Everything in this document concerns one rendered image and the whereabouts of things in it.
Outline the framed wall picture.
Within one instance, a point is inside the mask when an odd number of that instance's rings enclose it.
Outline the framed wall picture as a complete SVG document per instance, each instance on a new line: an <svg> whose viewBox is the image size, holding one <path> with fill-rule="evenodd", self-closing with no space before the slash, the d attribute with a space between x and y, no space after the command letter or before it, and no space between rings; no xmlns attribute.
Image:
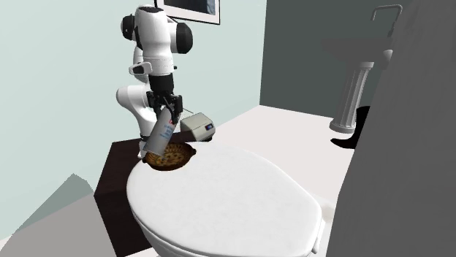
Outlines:
<svg viewBox="0 0 456 257"><path fill-rule="evenodd" d="M220 0L153 0L171 18L220 25Z"/></svg>

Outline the white cylindrical bottle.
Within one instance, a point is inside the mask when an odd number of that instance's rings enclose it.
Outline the white cylindrical bottle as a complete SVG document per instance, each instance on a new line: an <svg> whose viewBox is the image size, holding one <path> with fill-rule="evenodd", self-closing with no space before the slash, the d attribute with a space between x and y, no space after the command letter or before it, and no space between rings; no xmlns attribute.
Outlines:
<svg viewBox="0 0 456 257"><path fill-rule="evenodd" d="M147 153L163 156L165 149L175 131L176 124L173 123L171 112L164 108L156 121L148 140L143 147Z"/></svg>

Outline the white pedestal sink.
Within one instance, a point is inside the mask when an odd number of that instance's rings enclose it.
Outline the white pedestal sink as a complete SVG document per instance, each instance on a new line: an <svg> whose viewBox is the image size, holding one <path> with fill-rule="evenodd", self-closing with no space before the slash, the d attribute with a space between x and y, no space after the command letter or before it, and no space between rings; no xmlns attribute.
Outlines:
<svg viewBox="0 0 456 257"><path fill-rule="evenodd" d="M386 37L323 39L322 49L346 65L346 76L341 100L329 128L342 134L352 134L356 127L359 107L369 71L378 65L386 68L392 57L392 23Z"/></svg>

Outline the dark brown robot stand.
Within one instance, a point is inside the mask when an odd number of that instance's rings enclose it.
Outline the dark brown robot stand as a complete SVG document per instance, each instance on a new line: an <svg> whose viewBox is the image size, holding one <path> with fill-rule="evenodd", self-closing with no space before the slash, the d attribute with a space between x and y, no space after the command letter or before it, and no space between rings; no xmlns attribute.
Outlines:
<svg viewBox="0 0 456 257"><path fill-rule="evenodd" d="M107 155L94 199L110 238L116 257L127 257L151 244L145 238L130 209L126 184L137 157L140 139L113 142Z"/></svg>

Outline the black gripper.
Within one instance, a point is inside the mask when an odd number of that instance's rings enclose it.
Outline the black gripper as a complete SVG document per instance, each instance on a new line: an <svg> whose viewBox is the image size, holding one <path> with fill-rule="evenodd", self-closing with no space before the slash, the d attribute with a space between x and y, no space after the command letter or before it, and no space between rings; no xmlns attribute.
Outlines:
<svg viewBox="0 0 456 257"><path fill-rule="evenodd" d="M170 111L173 125L178 123L183 111L183 98L181 95L173 95L173 74L163 76L148 76L151 90L146 92L148 106L156 115L159 114L159 101L164 99L165 107Z"/></svg>

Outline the white toilet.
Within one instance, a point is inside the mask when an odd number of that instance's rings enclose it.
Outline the white toilet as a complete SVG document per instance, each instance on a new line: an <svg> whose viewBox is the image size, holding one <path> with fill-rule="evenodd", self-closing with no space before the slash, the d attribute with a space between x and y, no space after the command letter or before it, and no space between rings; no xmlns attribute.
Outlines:
<svg viewBox="0 0 456 257"><path fill-rule="evenodd" d="M255 153L195 142L183 167L139 162L126 195L159 257L309 257L319 251L322 209L286 172Z"/></svg>

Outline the brown patterned bowl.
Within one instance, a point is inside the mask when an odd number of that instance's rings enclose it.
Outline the brown patterned bowl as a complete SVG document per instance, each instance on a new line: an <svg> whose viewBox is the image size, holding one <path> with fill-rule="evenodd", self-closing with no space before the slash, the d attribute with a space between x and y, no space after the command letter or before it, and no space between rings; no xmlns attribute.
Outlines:
<svg viewBox="0 0 456 257"><path fill-rule="evenodd" d="M187 143L169 143L164 155L146 153L142 162L152 169L167 172L185 166L196 153L197 151Z"/></svg>

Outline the grey box with blue display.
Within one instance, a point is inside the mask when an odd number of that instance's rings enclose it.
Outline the grey box with blue display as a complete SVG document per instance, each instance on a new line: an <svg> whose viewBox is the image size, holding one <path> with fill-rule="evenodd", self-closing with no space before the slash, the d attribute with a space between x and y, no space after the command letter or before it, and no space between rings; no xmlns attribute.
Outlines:
<svg viewBox="0 0 456 257"><path fill-rule="evenodd" d="M213 121L199 112L180 121L185 142L209 142L216 132Z"/></svg>

